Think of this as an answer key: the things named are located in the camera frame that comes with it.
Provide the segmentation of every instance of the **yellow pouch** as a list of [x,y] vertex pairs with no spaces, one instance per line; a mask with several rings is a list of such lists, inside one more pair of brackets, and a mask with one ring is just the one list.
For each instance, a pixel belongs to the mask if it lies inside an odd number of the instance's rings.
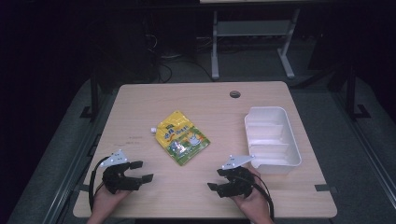
[[179,110],[158,125],[155,138],[179,165],[186,164],[210,143]]

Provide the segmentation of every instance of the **hand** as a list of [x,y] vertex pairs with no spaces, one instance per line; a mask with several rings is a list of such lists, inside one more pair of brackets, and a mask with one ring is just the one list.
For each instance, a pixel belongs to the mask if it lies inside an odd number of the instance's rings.
[[115,194],[112,194],[102,183],[95,193],[92,214],[87,223],[103,223],[116,209],[117,205],[131,192],[131,190],[117,190]]
[[[261,176],[254,168],[248,168],[251,173],[256,175],[254,181],[257,185],[261,186],[262,183],[257,176]],[[274,222],[270,218],[270,211],[268,202],[264,196],[255,188],[251,194],[244,198],[243,195],[230,197],[239,209],[245,214],[245,216],[254,224],[273,224]]]

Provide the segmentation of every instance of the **divided container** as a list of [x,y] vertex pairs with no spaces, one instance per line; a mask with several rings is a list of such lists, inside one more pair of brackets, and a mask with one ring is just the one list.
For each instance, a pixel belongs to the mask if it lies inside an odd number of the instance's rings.
[[287,174],[301,164],[300,152],[282,107],[251,107],[245,116],[251,164],[261,174]]

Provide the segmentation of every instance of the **person's left hand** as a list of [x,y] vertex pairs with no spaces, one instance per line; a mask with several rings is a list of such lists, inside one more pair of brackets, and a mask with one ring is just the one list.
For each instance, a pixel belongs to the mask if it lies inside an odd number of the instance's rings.
[[103,223],[131,192],[131,190],[117,190],[115,194],[112,194],[102,183],[95,193],[92,214],[87,223]]

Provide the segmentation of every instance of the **wooden table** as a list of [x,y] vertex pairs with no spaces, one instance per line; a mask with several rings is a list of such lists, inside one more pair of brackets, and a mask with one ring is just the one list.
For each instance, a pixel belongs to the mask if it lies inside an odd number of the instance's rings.
[[[239,91],[239,98],[230,97]],[[129,161],[143,161],[127,176],[154,174],[124,200],[115,217],[134,218],[241,218],[244,215],[228,198],[220,198],[207,182],[227,183],[216,170],[232,155],[247,155],[244,117],[252,106],[281,106],[289,116],[302,164],[287,175],[262,175],[276,208],[276,217],[334,217],[336,207],[304,125],[283,82],[230,82],[195,84],[125,85],[120,88],[90,167],[122,149]],[[179,166],[162,149],[150,128],[175,110],[181,110],[211,144]],[[104,168],[98,169],[99,185]],[[88,192],[81,191],[74,208],[76,217],[91,215]]]

